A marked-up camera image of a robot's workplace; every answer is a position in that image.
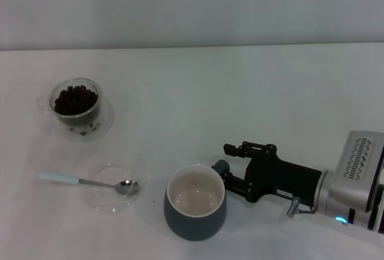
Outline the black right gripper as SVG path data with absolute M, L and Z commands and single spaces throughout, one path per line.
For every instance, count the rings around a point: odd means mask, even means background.
M 231 172 L 223 174 L 226 190 L 255 203 L 262 196 L 276 195 L 286 199 L 298 197 L 301 204 L 311 207 L 321 171 L 283 161 L 277 147 L 247 141 L 236 147 L 224 145 L 224 153 L 232 157 L 250 158 L 244 180 Z

